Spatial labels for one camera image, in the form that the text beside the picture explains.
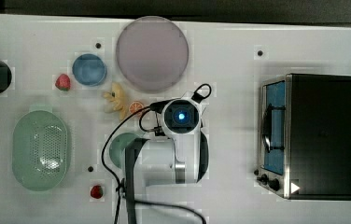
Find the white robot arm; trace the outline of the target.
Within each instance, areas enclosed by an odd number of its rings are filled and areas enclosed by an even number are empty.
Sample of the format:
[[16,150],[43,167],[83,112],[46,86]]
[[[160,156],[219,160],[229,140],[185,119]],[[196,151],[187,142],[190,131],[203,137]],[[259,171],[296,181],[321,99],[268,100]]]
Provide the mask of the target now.
[[186,92],[182,97],[152,103],[149,112],[160,115],[151,138],[135,138],[122,151],[124,199],[129,224],[190,224],[174,219],[171,209],[196,217],[201,214],[177,204],[152,202],[147,188],[153,185],[194,184],[208,167],[208,143],[202,133],[204,97]]

